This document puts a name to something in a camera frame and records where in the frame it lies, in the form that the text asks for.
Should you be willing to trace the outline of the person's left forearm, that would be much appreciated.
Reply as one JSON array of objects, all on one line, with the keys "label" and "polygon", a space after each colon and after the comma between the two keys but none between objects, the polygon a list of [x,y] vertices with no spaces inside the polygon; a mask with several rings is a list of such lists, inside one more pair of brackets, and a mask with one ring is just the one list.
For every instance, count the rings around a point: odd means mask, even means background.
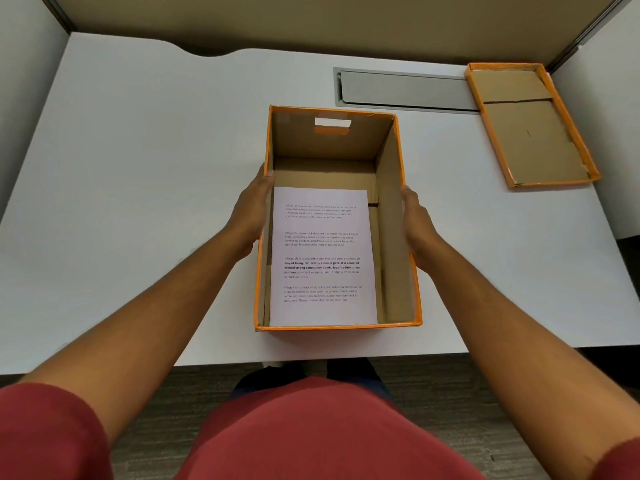
[{"label": "person's left forearm", "polygon": [[20,382],[51,385],[84,400],[113,445],[166,379],[259,234],[226,225]]}]

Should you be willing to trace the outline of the person's dark trousers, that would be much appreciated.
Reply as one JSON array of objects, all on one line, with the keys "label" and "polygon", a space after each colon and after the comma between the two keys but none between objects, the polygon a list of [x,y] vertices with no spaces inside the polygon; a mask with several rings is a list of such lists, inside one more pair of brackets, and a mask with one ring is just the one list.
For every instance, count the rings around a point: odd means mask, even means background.
[{"label": "person's dark trousers", "polygon": [[306,379],[326,379],[356,385],[385,400],[391,402],[394,400],[373,364],[366,357],[329,359],[326,361],[324,376],[310,375],[307,369],[307,363],[304,361],[262,362],[260,370],[253,371],[240,379],[227,400],[292,385]]}]

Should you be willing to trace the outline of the orange cardboard box lid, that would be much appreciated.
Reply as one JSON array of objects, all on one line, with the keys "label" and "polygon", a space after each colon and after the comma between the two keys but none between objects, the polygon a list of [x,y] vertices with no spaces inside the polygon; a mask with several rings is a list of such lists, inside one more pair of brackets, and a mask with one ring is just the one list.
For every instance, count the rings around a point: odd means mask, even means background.
[{"label": "orange cardboard box lid", "polygon": [[469,63],[465,78],[509,189],[601,179],[541,63]]}]

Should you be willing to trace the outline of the person's right forearm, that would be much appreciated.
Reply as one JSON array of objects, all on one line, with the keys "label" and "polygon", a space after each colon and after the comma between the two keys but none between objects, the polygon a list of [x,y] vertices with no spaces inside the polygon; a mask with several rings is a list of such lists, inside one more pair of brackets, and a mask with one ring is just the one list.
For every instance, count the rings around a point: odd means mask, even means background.
[{"label": "person's right forearm", "polygon": [[640,403],[439,235],[412,240],[478,368],[553,480],[640,480]]}]

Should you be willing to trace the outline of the person's red shirt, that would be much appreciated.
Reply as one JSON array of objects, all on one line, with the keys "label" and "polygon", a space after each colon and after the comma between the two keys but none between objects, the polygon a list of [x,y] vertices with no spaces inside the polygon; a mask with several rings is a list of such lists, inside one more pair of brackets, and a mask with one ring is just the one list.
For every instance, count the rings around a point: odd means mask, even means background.
[{"label": "person's red shirt", "polygon": [[[113,480],[91,407],[46,384],[0,390],[0,480]],[[390,402],[306,379],[230,400],[204,421],[175,480],[483,480]]]}]

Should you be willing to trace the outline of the beige desk partition panel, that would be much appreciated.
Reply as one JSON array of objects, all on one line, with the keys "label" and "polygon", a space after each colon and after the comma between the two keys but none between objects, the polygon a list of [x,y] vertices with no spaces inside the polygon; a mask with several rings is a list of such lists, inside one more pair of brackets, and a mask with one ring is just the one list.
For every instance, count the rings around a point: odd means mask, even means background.
[{"label": "beige desk partition panel", "polygon": [[40,0],[72,32],[210,57],[263,48],[426,63],[557,64],[630,0]]}]

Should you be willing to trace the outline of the white printed paper sheet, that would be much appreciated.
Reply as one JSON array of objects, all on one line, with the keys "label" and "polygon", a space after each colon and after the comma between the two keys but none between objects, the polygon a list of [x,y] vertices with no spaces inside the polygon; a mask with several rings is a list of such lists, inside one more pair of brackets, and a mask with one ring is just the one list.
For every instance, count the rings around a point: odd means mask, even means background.
[{"label": "white printed paper sheet", "polygon": [[269,325],[378,323],[366,190],[276,187]]}]

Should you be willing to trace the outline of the person's left hand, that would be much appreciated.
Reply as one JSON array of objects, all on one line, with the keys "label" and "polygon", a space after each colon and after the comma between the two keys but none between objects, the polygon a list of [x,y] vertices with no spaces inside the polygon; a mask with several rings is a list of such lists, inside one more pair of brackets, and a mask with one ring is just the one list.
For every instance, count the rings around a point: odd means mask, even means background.
[{"label": "person's left hand", "polygon": [[224,227],[225,234],[229,236],[232,243],[236,260],[245,258],[251,253],[254,243],[259,240],[266,225],[270,192],[268,195],[259,194],[257,174],[240,193]]}]

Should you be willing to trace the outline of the orange cardboard box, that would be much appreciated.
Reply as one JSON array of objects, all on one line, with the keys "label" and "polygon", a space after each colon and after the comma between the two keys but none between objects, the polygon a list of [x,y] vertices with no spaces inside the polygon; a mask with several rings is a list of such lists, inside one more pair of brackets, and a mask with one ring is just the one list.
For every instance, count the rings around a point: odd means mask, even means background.
[{"label": "orange cardboard box", "polygon": [[259,238],[257,331],[422,325],[395,114],[272,105],[264,170],[275,185]]}]

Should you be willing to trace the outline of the person's right hand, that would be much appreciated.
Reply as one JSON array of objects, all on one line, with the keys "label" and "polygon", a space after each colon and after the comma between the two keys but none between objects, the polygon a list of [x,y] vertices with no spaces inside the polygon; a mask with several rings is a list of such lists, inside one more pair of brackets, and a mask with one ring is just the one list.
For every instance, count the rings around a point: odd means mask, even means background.
[{"label": "person's right hand", "polygon": [[404,215],[403,212],[403,229],[416,265],[422,271],[430,273],[443,248],[444,240],[437,233],[427,209],[420,202],[419,209],[410,215]]}]

